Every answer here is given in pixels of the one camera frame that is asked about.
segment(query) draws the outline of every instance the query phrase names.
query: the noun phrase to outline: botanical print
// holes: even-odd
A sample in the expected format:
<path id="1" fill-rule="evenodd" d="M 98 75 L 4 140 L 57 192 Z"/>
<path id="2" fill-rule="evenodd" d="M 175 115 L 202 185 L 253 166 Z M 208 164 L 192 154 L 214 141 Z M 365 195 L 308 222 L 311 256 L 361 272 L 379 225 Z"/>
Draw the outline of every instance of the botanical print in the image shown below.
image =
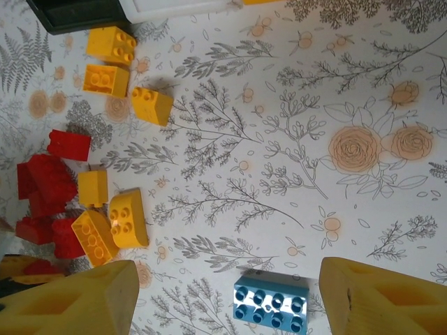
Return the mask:
<path id="1" fill-rule="evenodd" d="M 444 0 L 394 1 L 394 0 L 287 0 L 286 7 L 292 8 L 297 21 L 303 21 L 311 11 L 320 8 L 320 20 L 338 29 L 343 23 L 352 26 L 360 15 L 374 17 L 381 7 L 391 12 L 391 21 L 400 21 L 414 34 L 426 32 L 432 22 L 447 17 Z"/>
<path id="2" fill-rule="evenodd" d="M 281 111 L 279 116 L 267 117 L 263 123 L 269 126 L 265 130 L 266 134 L 274 134 L 277 132 L 284 133 L 293 142 L 291 148 L 283 148 L 278 143 L 278 141 L 268 141 L 268 146 L 266 150 L 269 154 L 264 155 L 265 158 L 271 159 L 276 155 L 285 155 L 287 158 L 296 162 L 300 165 L 302 171 L 305 174 L 306 179 L 293 173 L 292 176 L 287 175 L 286 167 L 278 167 L 275 170 L 271 163 L 265 166 L 266 172 L 263 175 L 267 178 L 266 180 L 261 180 L 260 186 L 265 187 L 263 193 L 270 195 L 273 191 L 274 194 L 280 193 L 285 195 L 287 190 L 290 188 L 306 188 L 310 190 L 317 190 L 321 196 L 328 199 L 326 194 L 320 189 L 316 183 L 316 167 L 318 166 L 318 160 L 311 159 L 308 157 L 306 152 L 306 147 L 303 145 L 302 140 L 305 137 L 309 137 L 311 140 L 317 141 L 325 132 L 321 130 L 322 127 L 326 125 L 325 121 L 316 121 L 315 115 L 309 118 L 306 124 L 301 124 L 296 117 L 300 114 L 306 112 L 308 109 L 318 109 L 320 108 L 318 101 L 319 96 L 309 95 L 302 96 L 301 99 L 295 99 L 296 93 L 284 93 L 279 97 L 281 102 Z"/>
<path id="3" fill-rule="evenodd" d="M 387 260 L 394 260 L 397 262 L 406 257 L 406 249 L 396 249 L 397 245 L 404 244 L 404 241 L 414 242 L 418 239 L 431 239 L 436 234 L 438 225 L 432 216 L 420 216 L 410 218 L 408 220 L 408 227 L 405 227 L 399 221 L 391 225 L 382 232 L 383 235 L 379 237 L 380 244 L 374 246 L 374 251 L 367 255 L 373 256 L 376 260 L 385 258 Z"/>
<path id="4" fill-rule="evenodd" d="M 162 328 L 179 322 L 183 335 L 196 332 L 238 335 L 233 318 L 222 311 L 221 297 L 222 294 L 202 278 L 188 284 L 186 293 L 178 286 L 163 288 L 163 295 L 152 295 L 151 301 L 157 308 L 154 317 Z"/>
<path id="5" fill-rule="evenodd" d="M 194 90 L 193 101 L 188 102 L 186 96 L 175 101 L 173 107 L 179 114 L 172 113 L 168 126 L 160 132 L 166 140 L 186 135 L 189 144 L 184 155 L 189 166 L 181 171 L 186 180 L 205 174 L 215 163 L 227 164 L 242 142 L 260 142 L 247 135 L 247 123 L 229 103 L 228 90 L 214 80 L 201 83 Z"/>
<path id="6" fill-rule="evenodd" d="M 376 40 L 371 43 L 372 53 L 383 57 L 385 61 L 355 60 L 349 52 L 343 53 L 333 66 L 327 61 L 315 61 L 312 71 L 296 70 L 286 66 L 278 72 L 277 81 L 283 86 L 292 87 L 297 84 L 299 89 L 317 88 L 329 81 L 336 80 L 339 84 L 338 94 L 355 89 L 359 79 L 367 79 L 372 88 L 385 84 L 392 84 L 395 75 L 405 71 L 404 62 L 419 54 L 444 37 L 447 31 L 423 47 L 416 47 L 409 43 L 402 47 L 390 47 L 387 43 L 380 44 Z"/>
<path id="7" fill-rule="evenodd" d="M 244 75 L 253 68 L 252 61 L 261 58 L 273 58 L 271 52 L 273 45 L 257 40 L 241 40 L 239 45 L 233 47 L 225 43 L 215 43 L 216 47 L 211 47 L 211 51 L 205 56 L 211 60 L 201 61 L 200 57 L 188 57 L 183 61 L 183 65 L 175 69 L 175 76 L 186 78 L 189 75 L 202 79 L 209 77 L 214 72 L 220 77 L 228 77 L 236 74 Z"/>
<path id="8" fill-rule="evenodd" d="M 237 232 L 240 232 L 242 228 L 248 228 L 251 221 L 268 220 L 274 214 L 282 215 L 285 219 L 303 228 L 302 224 L 290 214 L 260 202 L 258 200 L 259 190 L 254 185 L 250 185 L 247 189 L 246 179 L 227 179 L 227 189 L 224 194 L 217 192 L 214 183 L 199 181 L 198 187 L 205 196 L 202 200 L 190 200 L 188 195 L 169 196 L 171 207 L 166 208 L 164 203 L 156 205 L 155 210 L 152 211 L 154 222 L 164 226 L 168 221 L 173 220 L 177 213 L 184 215 L 182 220 L 188 225 L 195 223 L 198 215 L 204 213 L 205 222 L 214 227 L 219 215 L 227 211 L 235 211 L 239 207 L 248 207 L 249 210 L 242 210 L 241 215 L 235 217 L 235 231 Z"/>
<path id="9" fill-rule="evenodd" d="M 320 162 L 331 170 L 345 174 L 337 184 L 359 187 L 357 194 L 372 193 L 391 197 L 397 190 L 410 190 L 424 184 L 427 176 L 415 175 L 400 179 L 401 169 L 408 163 L 427 157 L 434 141 L 434 135 L 443 137 L 445 130 L 429 128 L 420 122 L 408 126 L 399 119 L 417 117 L 417 111 L 403 115 L 388 110 L 376 120 L 371 112 L 376 99 L 371 97 L 362 107 L 343 104 L 325 105 L 326 113 L 333 119 L 349 124 L 338 131 L 329 144 L 329 155 Z"/>
<path id="10" fill-rule="evenodd" d="M 253 254 L 253 244 L 244 239 L 231 239 L 220 237 L 219 241 L 212 242 L 207 237 L 174 238 L 174 247 L 182 251 L 182 255 L 188 259 L 197 259 L 204 255 L 210 264 L 210 269 L 215 273 L 221 273 L 233 268 L 244 271 L 274 269 L 272 260 L 278 256 L 259 256 Z"/>

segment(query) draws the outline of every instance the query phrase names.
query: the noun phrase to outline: fern illustration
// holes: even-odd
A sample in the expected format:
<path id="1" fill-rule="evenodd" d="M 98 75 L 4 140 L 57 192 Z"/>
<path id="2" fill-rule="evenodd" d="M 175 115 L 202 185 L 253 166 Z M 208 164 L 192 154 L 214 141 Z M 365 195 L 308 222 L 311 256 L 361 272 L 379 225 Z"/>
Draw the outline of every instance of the fern illustration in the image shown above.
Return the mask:
<path id="1" fill-rule="evenodd" d="M 33 74 L 41 69 L 44 72 L 45 61 L 51 62 L 52 52 L 48 47 L 48 33 L 43 36 L 39 23 L 36 22 L 36 35 L 19 28 L 22 42 L 18 42 L 5 33 L 7 48 L 0 45 L 0 80 L 1 88 L 9 92 L 19 86 L 26 90 Z"/>

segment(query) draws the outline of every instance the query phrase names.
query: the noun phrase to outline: plastic brick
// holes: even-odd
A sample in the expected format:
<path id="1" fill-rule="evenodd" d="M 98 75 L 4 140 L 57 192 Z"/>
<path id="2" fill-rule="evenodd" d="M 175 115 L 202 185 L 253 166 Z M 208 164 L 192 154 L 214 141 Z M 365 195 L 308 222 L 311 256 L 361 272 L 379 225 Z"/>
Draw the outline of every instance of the plastic brick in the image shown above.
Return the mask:
<path id="1" fill-rule="evenodd" d="M 132 91 L 132 106 L 137 118 L 160 126 L 168 125 L 174 99 L 150 89 L 136 87 Z"/>
<path id="2" fill-rule="evenodd" d="M 56 157 L 87 162 L 90 142 L 90 136 L 53 130 L 47 150 Z"/>
<path id="3" fill-rule="evenodd" d="M 24 217 L 15 226 L 15 236 L 31 243 L 41 245 L 53 242 L 51 218 Z"/>
<path id="4" fill-rule="evenodd" d="M 304 335 L 308 295 L 307 288 L 242 277 L 234 287 L 233 317 Z"/>
<path id="5" fill-rule="evenodd" d="M 48 204 L 38 191 L 29 196 L 29 207 L 32 218 L 42 218 L 65 212 L 65 204 Z"/>
<path id="6" fill-rule="evenodd" d="M 71 225 L 75 218 L 62 218 L 54 220 L 52 224 L 54 256 L 63 260 L 72 260 L 85 255 Z"/>
<path id="7" fill-rule="evenodd" d="M 137 41 L 120 28 L 91 29 L 87 54 L 101 61 L 130 66 Z"/>
<path id="8" fill-rule="evenodd" d="M 34 155 L 27 164 L 46 203 L 69 202 L 78 193 L 76 184 L 60 158 Z"/>
<path id="9" fill-rule="evenodd" d="M 93 267 L 104 265 L 118 254 L 119 248 L 113 243 L 110 226 L 103 214 L 87 210 L 71 228 Z"/>
<path id="10" fill-rule="evenodd" d="M 129 72 L 117 66 L 89 64 L 85 70 L 83 90 L 124 98 L 129 83 Z"/>
<path id="11" fill-rule="evenodd" d="M 114 196 L 109 205 L 112 236 L 120 248 L 149 246 L 140 190 Z"/>
<path id="12" fill-rule="evenodd" d="M 78 174 L 79 203 L 86 207 L 102 207 L 108 202 L 107 171 L 88 171 Z"/>
<path id="13" fill-rule="evenodd" d="M 37 191 L 36 182 L 29 173 L 26 163 L 17 164 L 17 188 L 19 191 L 19 200 L 29 199 L 29 195 Z"/>

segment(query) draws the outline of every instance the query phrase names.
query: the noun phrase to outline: toy building block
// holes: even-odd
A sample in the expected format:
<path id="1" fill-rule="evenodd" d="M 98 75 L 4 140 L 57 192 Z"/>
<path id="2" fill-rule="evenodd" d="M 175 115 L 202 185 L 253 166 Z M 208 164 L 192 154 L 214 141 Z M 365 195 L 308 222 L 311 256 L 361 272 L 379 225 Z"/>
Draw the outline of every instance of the toy building block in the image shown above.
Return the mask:
<path id="1" fill-rule="evenodd" d="M 75 218 L 61 218 L 52 224 L 54 256 L 62 260 L 72 260 L 85 255 L 71 225 Z"/>
<path id="2" fill-rule="evenodd" d="M 329 257 L 319 287 L 334 335 L 447 334 L 446 286 Z"/>
<path id="3" fill-rule="evenodd" d="M 137 118 L 167 126 L 174 99 L 150 89 L 136 87 L 132 91 L 132 106 Z"/>
<path id="4" fill-rule="evenodd" d="M 90 142 L 90 136 L 53 130 L 47 151 L 56 157 L 87 162 Z"/>
<path id="5" fill-rule="evenodd" d="M 0 334 L 129 335 L 139 283 L 122 260 L 0 299 Z"/>
<path id="6" fill-rule="evenodd" d="M 15 236 L 31 243 L 41 245 L 53 242 L 51 218 L 24 217 L 15 226 Z"/>
<path id="7" fill-rule="evenodd" d="M 118 254 L 119 248 L 113 243 L 110 226 L 103 214 L 87 210 L 71 228 L 93 267 L 104 265 Z"/>
<path id="8" fill-rule="evenodd" d="M 78 194 L 76 184 L 59 157 L 34 155 L 27 164 L 46 203 L 69 202 Z"/>
<path id="9" fill-rule="evenodd" d="M 308 295 L 306 288 L 243 276 L 234 287 L 233 317 L 305 335 Z"/>
<path id="10" fill-rule="evenodd" d="M 44 216 L 65 212 L 65 204 L 48 204 L 45 202 L 39 191 L 36 191 L 29 196 L 29 208 L 31 210 L 32 218 L 42 218 Z"/>
<path id="11" fill-rule="evenodd" d="M 51 265 L 47 260 L 37 260 L 25 267 L 23 273 L 27 276 L 32 276 L 37 274 L 62 274 L 63 272 L 54 265 Z"/>
<path id="12" fill-rule="evenodd" d="M 90 29 L 87 54 L 101 61 L 130 66 L 136 39 L 118 27 Z"/>
<path id="13" fill-rule="evenodd" d="M 79 203 L 100 208 L 109 201 L 107 171 L 88 171 L 78 174 Z"/>
<path id="14" fill-rule="evenodd" d="M 117 66 L 88 64 L 85 71 L 83 90 L 125 98 L 129 72 Z"/>
<path id="15" fill-rule="evenodd" d="M 38 258 L 25 255 L 4 255 L 0 262 L 0 280 L 25 275 L 24 270 Z"/>
<path id="16" fill-rule="evenodd" d="M 113 241 L 118 247 L 149 246 L 139 189 L 114 196 L 109 205 L 109 219 L 112 223 Z"/>
<path id="17" fill-rule="evenodd" d="M 29 195 L 37 191 L 37 185 L 26 163 L 17 164 L 17 188 L 19 200 L 28 199 Z"/>

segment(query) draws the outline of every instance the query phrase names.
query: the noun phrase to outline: pile of red blocks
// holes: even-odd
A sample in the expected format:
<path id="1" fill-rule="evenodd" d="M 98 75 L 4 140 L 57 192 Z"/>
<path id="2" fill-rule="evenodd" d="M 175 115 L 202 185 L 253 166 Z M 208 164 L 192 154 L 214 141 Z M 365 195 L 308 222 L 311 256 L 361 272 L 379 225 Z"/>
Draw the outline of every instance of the pile of red blocks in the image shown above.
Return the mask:
<path id="1" fill-rule="evenodd" d="M 84 255 L 71 223 L 76 218 L 54 220 L 65 212 L 67 202 L 78 187 L 61 158 L 86 162 L 91 138 L 86 135 L 53 130 L 47 150 L 50 155 L 36 154 L 26 163 L 17 164 L 20 200 L 29 200 L 31 217 L 17 222 L 15 235 L 34 244 L 55 244 L 57 258 L 73 259 Z"/>

